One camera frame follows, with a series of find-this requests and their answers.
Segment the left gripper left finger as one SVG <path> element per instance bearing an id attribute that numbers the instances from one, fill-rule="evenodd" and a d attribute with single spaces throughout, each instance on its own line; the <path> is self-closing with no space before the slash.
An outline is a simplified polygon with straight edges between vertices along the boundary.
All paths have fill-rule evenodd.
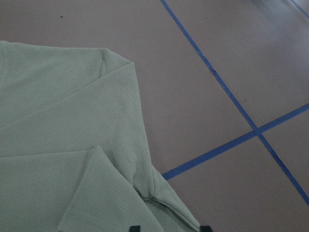
<path id="1" fill-rule="evenodd" d="M 140 229 L 141 229 L 140 225 L 131 226 L 129 228 L 129 232 L 140 232 Z"/>

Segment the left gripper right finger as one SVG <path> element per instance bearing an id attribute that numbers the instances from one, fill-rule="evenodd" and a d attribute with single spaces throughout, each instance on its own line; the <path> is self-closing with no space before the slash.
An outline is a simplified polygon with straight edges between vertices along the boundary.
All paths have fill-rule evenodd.
<path id="1" fill-rule="evenodd" d="M 211 232 L 211 227 L 210 226 L 200 226 L 199 227 L 200 232 Z"/>

